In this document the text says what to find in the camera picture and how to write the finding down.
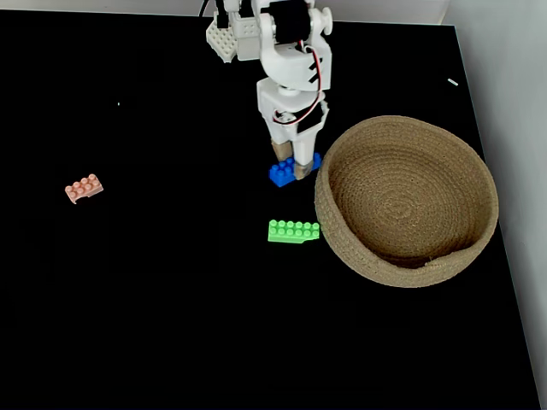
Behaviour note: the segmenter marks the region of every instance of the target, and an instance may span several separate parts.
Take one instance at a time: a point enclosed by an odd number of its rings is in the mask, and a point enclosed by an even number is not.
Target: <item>toy brick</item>
[[[279,188],[296,180],[294,176],[294,158],[280,162],[270,168],[269,177]],[[321,156],[318,153],[314,154],[314,165],[312,171],[321,166]]]
[[[68,198],[73,204],[83,196],[94,196],[103,190],[103,186],[94,174],[87,178],[82,178],[79,182],[74,182],[72,186],[65,188]]]
[[[319,224],[270,220],[268,241],[281,243],[304,243],[319,238]]]
[[[215,11],[213,22],[207,29],[207,43],[224,62],[231,62],[237,53],[238,40],[233,36],[231,27],[219,28],[216,24],[218,12]]]

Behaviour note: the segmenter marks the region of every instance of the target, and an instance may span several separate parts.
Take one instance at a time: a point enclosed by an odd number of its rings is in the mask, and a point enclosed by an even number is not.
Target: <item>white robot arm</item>
[[[217,0],[207,41],[224,62],[260,58],[268,75],[257,84],[258,109],[279,161],[294,155],[295,177],[312,169],[315,138],[325,125],[331,87],[329,8],[315,0]]]

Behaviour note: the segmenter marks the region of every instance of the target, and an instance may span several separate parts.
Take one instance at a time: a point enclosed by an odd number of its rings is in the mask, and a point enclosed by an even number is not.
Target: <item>rope basket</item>
[[[497,225],[494,180],[455,135],[407,117],[364,120],[329,149],[315,209],[334,253],[381,284],[429,286],[482,252]]]

